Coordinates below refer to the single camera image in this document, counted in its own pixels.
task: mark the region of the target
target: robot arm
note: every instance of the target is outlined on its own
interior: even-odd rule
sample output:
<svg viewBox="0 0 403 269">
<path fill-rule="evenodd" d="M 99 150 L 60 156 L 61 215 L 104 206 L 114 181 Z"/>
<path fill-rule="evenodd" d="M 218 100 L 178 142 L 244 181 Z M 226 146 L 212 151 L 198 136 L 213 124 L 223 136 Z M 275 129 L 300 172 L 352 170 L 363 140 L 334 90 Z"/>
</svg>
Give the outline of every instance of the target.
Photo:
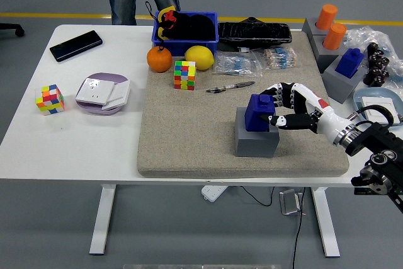
<svg viewBox="0 0 403 269">
<path fill-rule="evenodd" d="M 272 95 L 276 107 L 294 109 L 289 115 L 261 117 L 279 129 L 310 129 L 337 145 L 340 132 L 354 127 L 351 120 L 337 116 L 326 101 L 303 84 L 278 83 L 261 94 Z"/>
<path fill-rule="evenodd" d="M 353 186 L 369 186 L 376 193 L 388 195 L 403 213 L 403 200 L 396 194 L 396 190 L 403 189 L 403 140 L 389 132 L 393 117 L 388 110 L 375 105 L 342 118 L 322 98 L 299 83 L 278 83 L 261 94 L 272 95 L 276 107 L 294 110 L 295 113 L 284 116 L 261 116 L 279 129 L 310 129 L 323 134 L 331 144 L 343 146 L 349 156 L 354 156 L 364 147 L 372 151 L 360 176 L 353 178 L 351 183 Z M 389 125 L 369 121 L 354 124 L 354 118 L 367 109 L 383 113 Z M 358 126 L 364 123 L 370 126 L 364 131 L 359 130 Z"/>
</svg>

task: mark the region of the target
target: orange cup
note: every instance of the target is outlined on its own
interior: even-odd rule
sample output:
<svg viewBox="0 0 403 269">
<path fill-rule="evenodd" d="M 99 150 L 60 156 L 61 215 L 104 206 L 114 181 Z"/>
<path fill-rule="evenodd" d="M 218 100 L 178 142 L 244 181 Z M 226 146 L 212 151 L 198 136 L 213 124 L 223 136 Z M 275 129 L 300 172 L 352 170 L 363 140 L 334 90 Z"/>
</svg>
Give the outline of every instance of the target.
<svg viewBox="0 0 403 269">
<path fill-rule="evenodd" d="M 337 50 L 343 41 L 344 34 L 347 32 L 345 25 L 333 23 L 323 41 L 323 47 L 328 50 Z"/>
<path fill-rule="evenodd" d="M 338 7 L 333 4 L 325 4 L 322 7 L 322 11 L 316 21 L 316 27 L 320 30 L 327 31 L 330 29 L 336 14 L 338 13 Z"/>
</svg>

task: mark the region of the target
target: chair wheel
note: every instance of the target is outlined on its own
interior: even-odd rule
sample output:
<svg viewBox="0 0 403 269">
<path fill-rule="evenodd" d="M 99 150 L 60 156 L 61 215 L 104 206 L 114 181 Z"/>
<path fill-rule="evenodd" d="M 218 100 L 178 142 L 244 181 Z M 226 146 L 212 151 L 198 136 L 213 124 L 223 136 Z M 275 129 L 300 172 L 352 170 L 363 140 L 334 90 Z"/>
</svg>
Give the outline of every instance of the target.
<svg viewBox="0 0 403 269">
<path fill-rule="evenodd" d="M 17 29 L 15 30 L 15 35 L 17 35 L 17 36 L 19 36 L 19 37 L 24 36 L 24 33 L 25 33 L 25 31 L 24 31 L 24 29 L 22 29 L 22 28 L 17 28 Z"/>
</svg>

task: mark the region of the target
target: gray block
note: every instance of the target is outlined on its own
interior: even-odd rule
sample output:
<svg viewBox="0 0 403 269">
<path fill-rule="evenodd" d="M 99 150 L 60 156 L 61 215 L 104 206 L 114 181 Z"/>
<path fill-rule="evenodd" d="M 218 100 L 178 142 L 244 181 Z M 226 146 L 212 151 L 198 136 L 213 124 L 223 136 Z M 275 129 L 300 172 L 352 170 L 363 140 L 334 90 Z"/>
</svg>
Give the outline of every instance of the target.
<svg viewBox="0 0 403 269">
<path fill-rule="evenodd" d="M 326 88 L 327 95 L 343 104 L 347 100 L 347 97 L 354 91 L 358 83 L 363 80 L 366 69 L 362 66 L 358 67 L 351 79 L 336 72 L 336 68 L 341 60 L 342 56 L 337 57 L 331 65 L 323 72 L 322 80 Z"/>
<path fill-rule="evenodd" d="M 323 74 L 323 72 L 327 69 L 327 67 L 338 57 L 342 56 L 347 52 L 347 48 L 344 46 L 344 43 L 340 43 L 340 46 L 337 50 L 328 50 L 323 46 L 323 41 L 325 41 L 325 37 L 323 35 L 315 35 L 313 39 L 310 41 L 310 46 L 312 47 L 312 51 L 315 56 L 317 68 L 319 72 Z"/>
<path fill-rule="evenodd" d="M 320 30 L 316 27 L 317 18 L 307 18 L 305 19 L 304 25 L 302 26 L 302 31 L 308 36 L 308 40 L 311 41 L 315 35 L 327 35 L 329 30 Z"/>
<path fill-rule="evenodd" d="M 237 107 L 235 155 L 237 157 L 273 157 L 280 141 L 278 128 L 270 125 L 269 132 L 247 132 L 245 112 L 246 107 Z"/>
</svg>

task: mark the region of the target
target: table leg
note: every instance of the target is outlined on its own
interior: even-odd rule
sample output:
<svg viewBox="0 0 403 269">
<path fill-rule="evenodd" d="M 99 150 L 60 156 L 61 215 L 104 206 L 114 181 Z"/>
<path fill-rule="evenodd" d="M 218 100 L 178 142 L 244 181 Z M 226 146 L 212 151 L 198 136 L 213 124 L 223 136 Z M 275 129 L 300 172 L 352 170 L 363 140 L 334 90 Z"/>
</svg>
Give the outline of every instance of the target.
<svg viewBox="0 0 403 269">
<path fill-rule="evenodd" d="M 339 246 L 334 233 L 332 217 L 326 199 L 327 187 L 311 188 L 314 199 L 317 221 L 321 231 L 322 244 L 325 256 L 328 258 L 340 257 Z"/>
<path fill-rule="evenodd" d="M 104 254 L 115 189 L 116 184 L 102 184 L 102 194 L 96 215 L 93 240 L 89 249 L 89 254 L 91 255 Z"/>
</svg>

